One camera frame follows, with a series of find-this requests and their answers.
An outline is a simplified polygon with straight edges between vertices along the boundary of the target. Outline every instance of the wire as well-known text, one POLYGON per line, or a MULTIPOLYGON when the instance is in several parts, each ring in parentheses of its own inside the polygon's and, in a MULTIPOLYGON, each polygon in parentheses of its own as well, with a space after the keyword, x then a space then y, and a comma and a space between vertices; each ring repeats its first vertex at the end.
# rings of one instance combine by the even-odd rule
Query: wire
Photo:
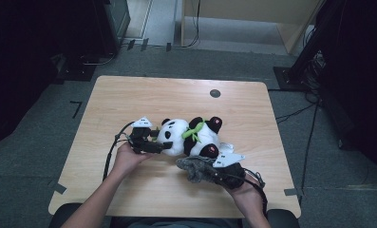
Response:
POLYGON ((103 174, 103 181, 107 178, 107 174, 108 174, 108 166, 109 166, 109 164, 110 164, 112 151, 113 151, 115 145, 116 145, 117 142, 119 141, 120 136, 124 134, 124 133, 123 133, 124 130, 125 130, 129 125, 131 125, 131 124, 133 124, 133 123, 134 123, 134 122, 131 122, 131 123, 125 125, 125 126, 123 127, 123 129, 121 129, 120 133, 118 133, 117 135, 114 136, 115 140, 114 140, 114 142, 113 142, 112 145, 111 145, 111 149, 110 149, 110 151, 108 152, 108 154, 107 154, 107 159, 106 159, 106 161, 105 161, 105 168, 104 168, 104 174, 103 174))
POLYGON ((117 143, 127 142, 128 140, 118 140, 117 143))
POLYGON ((247 168, 242 168, 242 169, 244 169, 244 171, 246 171, 250 176, 257 179, 261 188, 265 187, 265 181, 262 179, 261 175, 258 172, 254 173, 253 171, 247 168))
MULTIPOLYGON (((121 48, 122 47, 127 47, 129 46, 129 43, 127 44, 122 44, 121 45, 121 48)), ((143 44, 134 44, 133 46, 143 46, 143 44)), ((160 45, 146 45, 147 47, 152 47, 152 48, 165 48, 166 46, 160 46, 160 45)))
POLYGON ((302 111, 304 111, 304 110, 306 110, 306 109, 308 109, 308 108, 310 108, 310 107, 312 107, 312 106, 314 106, 314 105, 316 105, 316 104, 310 104, 310 105, 308 105, 308 106, 306 106, 306 107, 304 107, 304 108, 302 108, 302 109, 300 109, 300 110, 297 110, 297 111, 293 112, 292 114, 284 115, 284 116, 281 116, 281 117, 276 117, 276 118, 275 118, 276 120, 279 120, 279 119, 285 118, 284 120, 277 122, 277 124, 280 124, 280 123, 282 123, 282 122, 287 121, 290 117, 295 116, 295 115, 298 115, 298 114, 300 114, 302 111))
MULTIPOLYGON (((318 12, 324 7, 324 4, 317 4, 315 6, 315 9, 313 10, 313 13, 316 13, 318 14, 318 12)), ((316 26, 314 26, 314 28, 309 32, 309 34, 307 35, 307 38, 306 38, 306 44, 309 42, 309 35, 310 34, 314 34, 315 33, 315 29, 316 29, 316 26)), ((305 47, 305 44, 304 44, 304 39, 305 39, 305 36, 306 36, 306 32, 303 33, 303 48, 305 47)))
POLYGON ((251 182, 251 181, 249 181, 245 178, 241 178, 241 177, 236 176, 236 175, 231 175, 231 174, 227 174, 227 173, 224 173, 223 175, 225 175, 227 177, 236 178, 236 179, 248 182, 256 190, 256 192, 259 193, 260 197, 262 198, 262 211, 263 211, 264 216, 266 217, 266 209, 267 209, 267 205, 268 205, 268 199, 266 198, 265 192, 262 190, 261 187, 259 187, 256 183, 253 183, 253 182, 251 182))
POLYGON ((319 57, 318 53, 315 54, 313 59, 309 60, 305 64, 302 84, 309 87, 311 90, 319 88, 319 83, 317 78, 320 75, 322 68, 324 67, 325 61, 323 57, 319 57))
POLYGON ((368 174, 369 174, 369 168, 368 168, 368 162, 367 162, 367 173, 366 173, 366 176, 365 178, 363 179, 362 183, 360 183, 360 185, 363 185, 366 183, 367 179, 368 179, 368 174))
POLYGON ((314 34, 314 32, 315 32, 315 27, 312 28, 309 34, 307 34, 307 37, 306 37, 306 32, 303 33, 303 47, 309 42, 309 36, 311 38, 311 35, 314 34))
POLYGON ((109 59, 109 60, 107 60, 107 61, 105 61, 105 62, 102 62, 102 63, 97 63, 97 64, 90 64, 90 63, 82 63, 83 65, 86 65, 86 66, 101 66, 101 65, 106 65, 106 64, 108 64, 109 62, 111 62, 111 60, 113 60, 114 59, 114 57, 115 57, 115 54, 114 53, 111 53, 112 55, 111 55, 111 58, 109 59))
POLYGON ((311 104, 318 104, 318 102, 319 102, 319 95, 318 95, 318 93, 317 92, 315 92, 315 91, 306 91, 305 92, 305 96, 304 96, 305 98, 306 98, 306 100, 307 100, 307 102, 309 102, 309 103, 311 103, 311 104), (314 95, 314 97, 316 98, 316 101, 312 101, 312 100, 310 100, 309 99, 309 94, 312 94, 312 95, 314 95))
MULTIPOLYGON (((315 127, 315 118, 316 118, 317 110, 318 110, 318 105, 315 106, 314 114, 313 114, 313 117, 312 117, 312 124, 311 124, 310 135, 309 135, 309 139, 307 141, 306 156, 304 158, 303 176, 302 176, 302 179, 301 179, 301 188, 300 188, 302 192, 304 190, 304 183, 306 181, 307 162, 309 160, 311 138, 312 138, 312 132, 313 132, 314 127, 315 127)), ((298 202, 300 204, 300 207, 301 207, 302 200, 303 200, 303 196, 300 196, 300 199, 299 199, 299 202, 298 202)))
MULTIPOLYGON (((192 9, 194 9, 194 1, 191 0, 191 5, 192 5, 192 9)), ((195 17, 193 16, 192 17, 192 20, 193 20, 193 23, 194 23, 194 27, 197 31, 197 34, 196 36, 194 37, 194 40, 191 42, 190 45, 188 46, 183 46, 182 48, 190 48, 192 47, 194 44, 197 43, 197 41, 199 40, 199 12, 200 12, 200 0, 198 0, 198 10, 197 10, 197 22, 195 22, 195 17)))
POLYGON ((268 88, 268 92, 303 92, 301 90, 285 90, 280 88, 268 88))

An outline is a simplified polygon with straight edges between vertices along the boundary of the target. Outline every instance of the circular hole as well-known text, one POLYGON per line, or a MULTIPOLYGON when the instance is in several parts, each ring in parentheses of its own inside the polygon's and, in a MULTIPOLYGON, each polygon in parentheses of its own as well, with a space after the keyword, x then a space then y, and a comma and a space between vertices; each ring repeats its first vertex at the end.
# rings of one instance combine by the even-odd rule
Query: circular hole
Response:
POLYGON ((210 92, 210 94, 214 98, 220 97, 220 91, 218 91, 217 89, 212 89, 211 92, 210 92))

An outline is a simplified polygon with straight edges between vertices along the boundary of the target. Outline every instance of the stuffed panda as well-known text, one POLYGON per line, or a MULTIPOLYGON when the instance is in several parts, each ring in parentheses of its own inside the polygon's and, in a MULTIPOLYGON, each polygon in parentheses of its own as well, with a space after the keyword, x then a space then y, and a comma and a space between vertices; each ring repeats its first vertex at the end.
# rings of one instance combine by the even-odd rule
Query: stuffed panda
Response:
POLYGON ((169 156, 185 154, 215 159, 218 156, 220 142, 218 131, 222 125, 219 117, 205 121, 196 117, 190 123, 182 119, 165 119, 157 137, 158 143, 173 143, 170 149, 162 150, 169 156))

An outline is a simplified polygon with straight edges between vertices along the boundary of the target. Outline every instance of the table top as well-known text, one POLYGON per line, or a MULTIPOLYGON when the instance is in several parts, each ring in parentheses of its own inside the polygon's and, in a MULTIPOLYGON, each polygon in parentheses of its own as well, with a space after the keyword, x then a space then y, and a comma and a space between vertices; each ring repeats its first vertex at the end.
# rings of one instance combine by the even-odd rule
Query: table top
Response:
MULTIPOLYGON (((292 211, 300 217, 292 176, 274 118, 268 90, 262 83, 170 78, 101 76, 98 78, 66 159, 48 211, 54 214, 68 202, 84 202, 103 178, 106 155, 114 135, 126 124, 146 116, 160 127, 166 119, 218 116, 218 133, 235 153, 246 156, 241 165, 259 172, 266 182, 268 210, 292 211), (210 95, 217 89, 218 98, 210 95)), ((128 127, 125 133, 131 133, 128 127)), ((112 167, 116 149, 113 151, 112 167)), ((179 157, 163 154, 144 161, 118 188, 108 216, 242 218, 233 199, 219 185, 191 183, 175 165, 179 157)))

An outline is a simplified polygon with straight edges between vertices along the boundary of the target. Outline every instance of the person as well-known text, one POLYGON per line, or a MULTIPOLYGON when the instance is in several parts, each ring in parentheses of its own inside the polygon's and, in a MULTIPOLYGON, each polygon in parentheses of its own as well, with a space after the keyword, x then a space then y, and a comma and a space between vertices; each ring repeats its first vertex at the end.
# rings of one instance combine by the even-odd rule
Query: person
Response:
MULTIPOLYGON (((133 172, 141 162, 148 160, 153 156, 156 155, 151 153, 136 154, 128 142, 121 145, 117 150, 114 166, 111 172, 108 174, 108 177, 102 182, 96 191, 66 220, 62 227, 100 227, 104 220, 105 213, 117 191, 117 188, 123 182, 123 179, 133 172)), ((259 184, 257 180, 250 175, 246 175, 245 178, 259 184)), ((262 212, 262 198, 249 183, 244 182, 239 188, 234 190, 226 189, 226 191, 232 196, 237 208, 244 215, 251 227, 271 227, 262 212)))

